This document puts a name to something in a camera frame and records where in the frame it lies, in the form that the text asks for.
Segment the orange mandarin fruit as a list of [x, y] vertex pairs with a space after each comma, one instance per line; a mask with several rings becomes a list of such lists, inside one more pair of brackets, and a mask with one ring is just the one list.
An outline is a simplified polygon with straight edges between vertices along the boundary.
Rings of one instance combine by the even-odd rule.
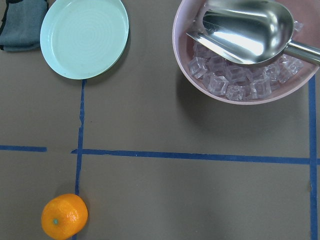
[[41, 213], [42, 230], [54, 240], [67, 240], [87, 224], [89, 212], [85, 202], [73, 193], [50, 200]]

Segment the light green plate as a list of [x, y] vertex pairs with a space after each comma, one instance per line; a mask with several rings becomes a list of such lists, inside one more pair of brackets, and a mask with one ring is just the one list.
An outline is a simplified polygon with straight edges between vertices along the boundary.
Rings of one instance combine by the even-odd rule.
[[56, 0], [40, 30], [40, 48], [62, 77], [83, 80], [110, 69], [129, 36], [129, 18], [120, 0]]

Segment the clear ice cubes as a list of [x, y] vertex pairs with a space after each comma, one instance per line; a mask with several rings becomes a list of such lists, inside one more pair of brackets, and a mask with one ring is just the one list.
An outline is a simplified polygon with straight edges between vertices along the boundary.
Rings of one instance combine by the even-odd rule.
[[194, 41], [188, 67], [191, 76], [200, 80], [212, 95], [230, 101], [249, 101], [269, 97], [297, 75], [304, 63], [284, 54], [264, 67], [241, 67]]

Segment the metal ice scoop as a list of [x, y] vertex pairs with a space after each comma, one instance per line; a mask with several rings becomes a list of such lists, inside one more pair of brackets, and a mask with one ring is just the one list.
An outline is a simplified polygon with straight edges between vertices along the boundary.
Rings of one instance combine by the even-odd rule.
[[286, 54], [319, 65], [319, 48], [292, 39], [294, 19], [270, 0], [208, 0], [186, 34], [238, 65], [265, 66]]

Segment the folded dark grey cloth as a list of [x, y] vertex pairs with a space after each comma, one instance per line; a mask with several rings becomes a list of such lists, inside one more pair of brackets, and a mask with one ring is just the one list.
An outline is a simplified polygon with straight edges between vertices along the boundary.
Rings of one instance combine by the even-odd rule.
[[46, 0], [7, 0], [0, 26], [0, 49], [24, 52], [40, 47], [40, 31], [49, 9]]

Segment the pink bowl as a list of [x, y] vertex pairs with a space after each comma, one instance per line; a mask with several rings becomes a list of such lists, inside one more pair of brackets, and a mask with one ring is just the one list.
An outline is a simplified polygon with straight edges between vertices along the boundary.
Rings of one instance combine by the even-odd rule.
[[[295, 20], [304, 24], [303, 29], [295, 36], [294, 40], [318, 48], [320, 46], [320, 2], [318, 0], [280, 0], [279, 3], [288, 8]], [[265, 99], [231, 101], [211, 94], [199, 79], [190, 74], [188, 67], [188, 63], [194, 54], [194, 41], [186, 35], [186, 31], [197, 15], [198, 10], [204, 4], [204, 0], [183, 0], [180, 3], [172, 27], [172, 45], [175, 59], [184, 76], [196, 89], [208, 97], [235, 105], [248, 106], [270, 103], [284, 98], [303, 87], [319, 70], [318, 66], [305, 62], [304, 68], [296, 76], [292, 77]]]

